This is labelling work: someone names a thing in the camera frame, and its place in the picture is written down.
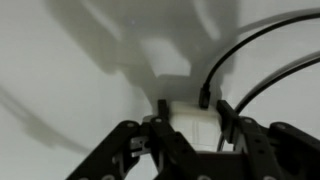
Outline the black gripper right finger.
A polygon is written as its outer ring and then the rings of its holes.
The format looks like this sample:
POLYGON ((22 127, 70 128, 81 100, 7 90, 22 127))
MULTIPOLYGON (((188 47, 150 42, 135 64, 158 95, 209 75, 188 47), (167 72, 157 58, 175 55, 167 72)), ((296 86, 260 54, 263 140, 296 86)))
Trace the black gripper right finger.
POLYGON ((243 155, 253 180, 320 180, 320 141, 284 122, 261 126, 219 100, 221 133, 243 155))

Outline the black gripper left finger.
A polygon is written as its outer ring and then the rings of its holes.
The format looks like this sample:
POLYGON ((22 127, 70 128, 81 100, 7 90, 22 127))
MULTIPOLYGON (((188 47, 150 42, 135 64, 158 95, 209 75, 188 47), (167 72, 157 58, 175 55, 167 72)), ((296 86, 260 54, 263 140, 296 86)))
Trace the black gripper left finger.
POLYGON ((66 180, 124 180, 142 155, 150 154, 154 180, 199 180, 207 172, 180 132, 169 124, 169 107, 159 100, 158 114, 142 124, 126 120, 78 165, 66 180))

